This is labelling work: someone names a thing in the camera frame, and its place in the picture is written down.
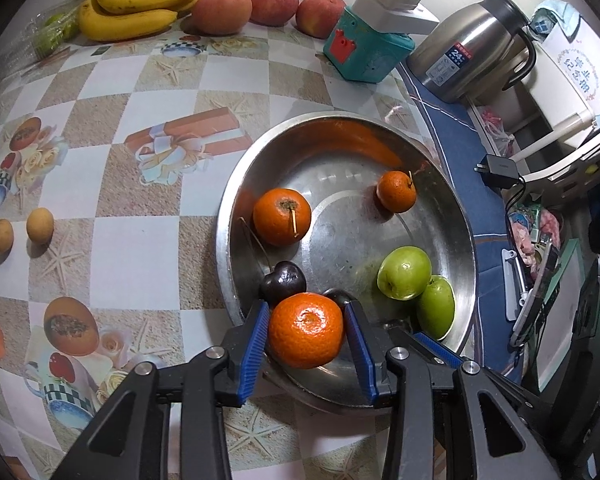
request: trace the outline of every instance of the label sticker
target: label sticker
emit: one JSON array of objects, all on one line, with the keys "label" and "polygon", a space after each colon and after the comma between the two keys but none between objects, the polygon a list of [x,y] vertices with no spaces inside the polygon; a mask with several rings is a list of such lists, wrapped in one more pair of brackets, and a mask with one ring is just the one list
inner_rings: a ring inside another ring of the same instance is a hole
[{"label": "label sticker", "polygon": [[472,57],[461,43],[456,43],[426,71],[426,74],[436,85],[442,86]]},{"label": "label sticker", "polygon": [[111,48],[111,45],[103,45],[99,46],[96,50],[94,50],[91,55],[92,56],[102,56],[107,50]]}]

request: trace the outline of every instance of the green apple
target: green apple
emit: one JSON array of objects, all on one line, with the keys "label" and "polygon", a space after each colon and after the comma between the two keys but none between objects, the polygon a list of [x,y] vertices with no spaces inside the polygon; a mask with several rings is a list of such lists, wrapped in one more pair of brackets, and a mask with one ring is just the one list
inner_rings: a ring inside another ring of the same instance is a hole
[{"label": "green apple", "polygon": [[407,301],[422,294],[431,279],[431,261],[419,247],[399,247],[378,270],[378,288],[387,297]]},{"label": "green apple", "polygon": [[441,340],[454,322],[456,301],[450,283],[443,276],[433,275],[416,300],[416,316],[429,337]]},{"label": "green apple", "polygon": [[62,31],[53,27],[45,27],[33,37],[31,43],[38,60],[45,59],[62,43]]},{"label": "green apple", "polygon": [[55,25],[56,29],[59,28],[62,30],[62,39],[65,41],[70,40],[80,32],[78,28],[78,15],[75,12],[68,12],[66,14],[58,12],[54,14],[45,22],[45,27],[49,27],[50,25]]}]

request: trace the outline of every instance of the black cable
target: black cable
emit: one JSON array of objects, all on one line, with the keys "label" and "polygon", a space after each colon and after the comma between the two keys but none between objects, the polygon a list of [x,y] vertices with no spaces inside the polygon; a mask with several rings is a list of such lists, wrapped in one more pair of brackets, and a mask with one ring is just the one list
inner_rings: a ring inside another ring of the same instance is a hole
[{"label": "black cable", "polygon": [[542,328],[540,329],[540,335],[538,336],[538,342],[536,343],[536,349],[534,350],[534,358],[529,363],[529,367],[527,370],[531,370],[536,364],[536,359],[538,359],[538,352],[540,351],[540,345],[542,344],[542,336],[544,335],[544,329],[546,328],[546,316],[544,314],[544,302],[540,306],[540,312],[542,313]]},{"label": "black cable", "polygon": [[[506,203],[505,208],[504,208],[504,221],[505,224],[507,225],[507,234],[509,234],[509,238],[510,241],[513,245],[516,245],[516,239],[513,236],[513,230],[511,228],[511,222],[509,221],[509,210],[516,205],[516,202],[525,195],[525,191],[526,191],[526,181],[524,178],[522,178],[522,176],[518,176],[519,177],[519,181],[522,183],[522,188],[515,192],[514,195],[509,199],[509,201]],[[516,247],[516,255],[517,257],[520,257],[520,254],[518,253],[518,248]]]}]

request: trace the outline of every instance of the banana bunch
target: banana bunch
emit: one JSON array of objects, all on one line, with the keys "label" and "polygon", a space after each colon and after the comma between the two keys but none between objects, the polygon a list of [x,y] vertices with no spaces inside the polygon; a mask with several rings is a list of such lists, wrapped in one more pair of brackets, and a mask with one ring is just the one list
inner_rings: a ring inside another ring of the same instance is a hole
[{"label": "banana bunch", "polygon": [[86,0],[78,24],[90,40],[119,41],[155,34],[198,0]]}]

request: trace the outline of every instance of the tangerine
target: tangerine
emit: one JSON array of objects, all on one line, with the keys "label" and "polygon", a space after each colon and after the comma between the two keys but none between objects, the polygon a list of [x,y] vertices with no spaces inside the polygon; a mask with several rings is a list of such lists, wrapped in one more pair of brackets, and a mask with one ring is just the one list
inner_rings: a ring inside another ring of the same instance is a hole
[{"label": "tangerine", "polygon": [[269,320],[269,347],[293,368],[315,368],[331,361],[342,346],[340,307],[314,292],[282,300]]},{"label": "tangerine", "polygon": [[409,174],[387,171],[376,185],[380,203],[392,213],[404,213],[416,203],[416,186]]},{"label": "tangerine", "polygon": [[302,238],[311,225],[311,206],[297,191],[277,187],[253,207],[253,225],[267,243],[282,247]]}]

